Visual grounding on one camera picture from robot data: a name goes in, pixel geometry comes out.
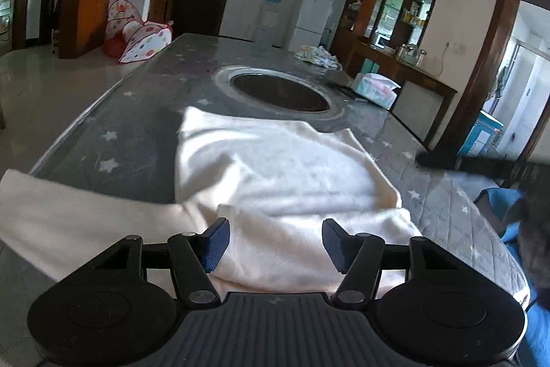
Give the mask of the white cream garment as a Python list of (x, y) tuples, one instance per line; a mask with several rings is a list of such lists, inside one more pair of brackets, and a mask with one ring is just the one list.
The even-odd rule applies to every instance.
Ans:
[(322, 222), (390, 244), (419, 234), (396, 188), (349, 129), (221, 116), (189, 107), (175, 157), (175, 200), (160, 205), (99, 195), (7, 171), (1, 239), (61, 280), (128, 235), (160, 243), (230, 224), (212, 283), (219, 292), (335, 292), (341, 276), (322, 246)]

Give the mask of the tissue pack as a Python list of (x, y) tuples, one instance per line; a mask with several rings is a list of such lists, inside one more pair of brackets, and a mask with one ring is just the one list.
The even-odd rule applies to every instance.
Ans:
[(358, 74), (352, 82), (351, 89), (358, 95), (377, 104), (385, 110), (390, 110), (397, 99), (397, 89), (401, 86), (377, 73)]

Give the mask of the dark wood display cabinet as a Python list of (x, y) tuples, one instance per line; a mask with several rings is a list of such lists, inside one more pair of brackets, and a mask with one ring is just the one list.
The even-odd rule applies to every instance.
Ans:
[(425, 70), (421, 47), (436, 0), (346, 0), (330, 53), (350, 77), (359, 73), (384, 75), (396, 82), (398, 98), (411, 100), (418, 92), (431, 107), (427, 121), (416, 125), (398, 119), (429, 146), (457, 91)]

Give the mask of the crumpled patterned cloth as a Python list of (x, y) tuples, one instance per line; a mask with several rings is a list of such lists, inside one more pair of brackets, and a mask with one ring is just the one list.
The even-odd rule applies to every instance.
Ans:
[(342, 65), (336, 56), (331, 55), (323, 46), (302, 46), (295, 53), (300, 62), (307, 62), (325, 69), (341, 70)]

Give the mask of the round black induction cooktop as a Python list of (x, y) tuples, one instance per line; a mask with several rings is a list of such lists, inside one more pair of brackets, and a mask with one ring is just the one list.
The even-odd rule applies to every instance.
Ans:
[(231, 65), (219, 69), (212, 82), (242, 104), (296, 120), (332, 120), (344, 115), (337, 91), (308, 75)]

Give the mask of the white refrigerator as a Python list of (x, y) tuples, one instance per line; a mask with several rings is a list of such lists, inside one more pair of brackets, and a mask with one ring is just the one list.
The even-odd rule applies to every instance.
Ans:
[(335, 0), (300, 0), (290, 26), (286, 49), (299, 52), (303, 46), (317, 47), (322, 41)]

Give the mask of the polka dot play tent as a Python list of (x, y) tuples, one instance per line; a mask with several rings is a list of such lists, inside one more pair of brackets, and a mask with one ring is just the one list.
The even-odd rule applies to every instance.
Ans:
[(117, 0), (111, 4), (102, 52), (119, 64), (151, 59), (172, 42), (168, 24), (145, 21), (134, 4)]

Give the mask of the water dispenser with blue bottle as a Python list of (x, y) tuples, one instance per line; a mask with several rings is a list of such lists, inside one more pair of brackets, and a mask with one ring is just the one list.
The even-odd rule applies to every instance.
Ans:
[(254, 42), (259, 46), (271, 47), (275, 43), (281, 22), (283, 0), (264, 0), (260, 9)]

